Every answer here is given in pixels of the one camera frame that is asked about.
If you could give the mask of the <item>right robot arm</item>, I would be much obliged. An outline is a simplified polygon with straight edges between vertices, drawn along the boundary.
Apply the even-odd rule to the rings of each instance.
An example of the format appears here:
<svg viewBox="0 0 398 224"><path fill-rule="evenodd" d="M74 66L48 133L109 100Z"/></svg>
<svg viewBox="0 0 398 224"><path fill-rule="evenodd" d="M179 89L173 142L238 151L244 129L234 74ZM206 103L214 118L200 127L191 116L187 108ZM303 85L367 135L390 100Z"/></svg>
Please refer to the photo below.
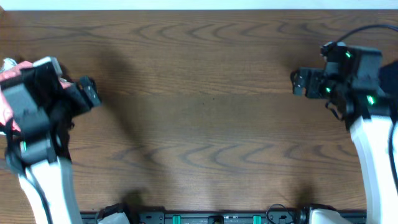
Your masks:
<svg viewBox="0 0 398 224"><path fill-rule="evenodd" d="M326 100L356 148L366 193L366 223L397 223L397 95L382 89L378 49L329 42L325 66L292 72L292 92Z"/></svg>

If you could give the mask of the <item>pink printed shirt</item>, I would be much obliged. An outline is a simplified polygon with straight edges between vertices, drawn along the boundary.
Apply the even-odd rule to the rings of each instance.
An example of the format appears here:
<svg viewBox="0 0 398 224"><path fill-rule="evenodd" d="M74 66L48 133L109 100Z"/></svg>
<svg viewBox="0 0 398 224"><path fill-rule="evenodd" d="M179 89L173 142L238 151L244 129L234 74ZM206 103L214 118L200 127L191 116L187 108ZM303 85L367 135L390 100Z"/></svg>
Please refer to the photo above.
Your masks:
<svg viewBox="0 0 398 224"><path fill-rule="evenodd" d="M52 111L75 83L58 77L49 65L23 61L1 73L1 134L35 136L55 125Z"/></svg>

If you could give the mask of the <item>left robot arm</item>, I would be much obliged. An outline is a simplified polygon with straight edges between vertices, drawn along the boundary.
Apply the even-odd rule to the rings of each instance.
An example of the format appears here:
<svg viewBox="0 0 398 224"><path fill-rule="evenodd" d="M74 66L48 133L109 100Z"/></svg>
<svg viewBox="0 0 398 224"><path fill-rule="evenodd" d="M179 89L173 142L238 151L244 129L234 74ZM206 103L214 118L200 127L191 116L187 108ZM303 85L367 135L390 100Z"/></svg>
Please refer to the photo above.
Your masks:
<svg viewBox="0 0 398 224"><path fill-rule="evenodd" d="M55 57L5 58L1 67L1 134L5 160L18 176L36 223L129 223L122 205L93 217L80 213L73 186L69 132L76 116L101 104L95 81L63 78Z"/></svg>

